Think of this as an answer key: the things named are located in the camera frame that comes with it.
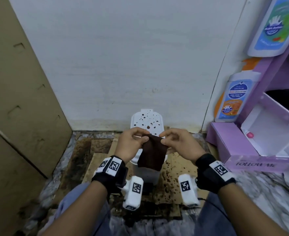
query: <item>bottle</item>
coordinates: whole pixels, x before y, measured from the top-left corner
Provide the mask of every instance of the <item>bottle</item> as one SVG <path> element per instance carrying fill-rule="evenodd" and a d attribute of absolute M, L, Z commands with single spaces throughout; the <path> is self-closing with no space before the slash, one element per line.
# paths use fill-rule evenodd
<path fill-rule="evenodd" d="M 259 72 L 244 70 L 230 76 L 214 111 L 215 122 L 234 122 L 237 119 L 260 75 Z"/>
<path fill-rule="evenodd" d="M 289 0 L 267 0 L 266 7 L 269 4 L 265 15 L 259 18 L 245 48 L 249 56 L 280 55 L 289 45 Z"/>

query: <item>purple shelf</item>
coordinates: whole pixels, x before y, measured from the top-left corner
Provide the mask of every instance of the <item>purple shelf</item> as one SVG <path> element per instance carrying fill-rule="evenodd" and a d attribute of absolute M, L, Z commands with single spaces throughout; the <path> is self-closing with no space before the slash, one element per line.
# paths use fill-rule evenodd
<path fill-rule="evenodd" d="M 269 112 L 273 113 L 274 115 L 278 116 L 282 119 L 285 123 L 289 125 L 289 110 L 275 101 L 266 93 L 260 97 L 259 103 L 264 106 Z"/>

